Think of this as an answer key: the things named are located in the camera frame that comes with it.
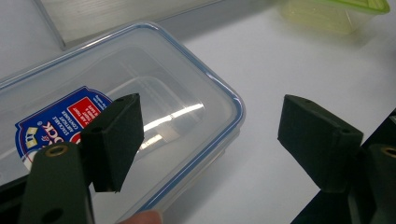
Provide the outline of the clear container with green lid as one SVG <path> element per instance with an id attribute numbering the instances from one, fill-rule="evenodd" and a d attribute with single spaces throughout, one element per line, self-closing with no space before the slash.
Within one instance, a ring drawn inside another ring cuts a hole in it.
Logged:
<path id="1" fill-rule="evenodd" d="M 390 13 L 390 6 L 389 0 L 284 0 L 279 12 L 304 28 L 349 35 L 372 18 Z"/>

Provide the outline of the clear container with blue-rimmed lid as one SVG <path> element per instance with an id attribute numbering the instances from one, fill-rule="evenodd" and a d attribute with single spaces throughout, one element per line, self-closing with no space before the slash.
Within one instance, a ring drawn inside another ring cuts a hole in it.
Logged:
<path id="1" fill-rule="evenodd" d="M 121 191 L 94 193 L 97 224 L 163 210 L 238 135 L 237 93 L 169 33 L 140 22 L 0 79 L 0 186 L 36 151 L 68 141 L 113 100 L 138 93 L 145 139 Z"/>

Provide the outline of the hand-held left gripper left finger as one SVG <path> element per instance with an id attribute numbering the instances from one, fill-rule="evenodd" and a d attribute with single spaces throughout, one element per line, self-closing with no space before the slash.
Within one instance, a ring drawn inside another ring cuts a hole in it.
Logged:
<path id="1" fill-rule="evenodd" d="M 120 191 L 144 140 L 140 95 L 113 101 L 81 132 L 96 192 Z"/>

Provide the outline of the clear plastic box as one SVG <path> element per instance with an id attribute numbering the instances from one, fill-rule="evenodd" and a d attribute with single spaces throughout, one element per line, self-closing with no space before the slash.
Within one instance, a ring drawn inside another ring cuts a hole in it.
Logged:
<path id="1" fill-rule="evenodd" d="M 136 21 L 162 21 L 220 0 L 33 0 L 62 50 Z"/>

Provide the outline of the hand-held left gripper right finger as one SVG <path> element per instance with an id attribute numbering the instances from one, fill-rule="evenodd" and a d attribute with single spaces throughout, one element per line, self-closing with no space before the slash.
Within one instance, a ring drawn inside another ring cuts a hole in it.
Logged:
<path id="1" fill-rule="evenodd" d="M 325 192 L 347 188 L 347 162 L 363 133 L 315 102 L 285 95 L 277 139 Z"/>

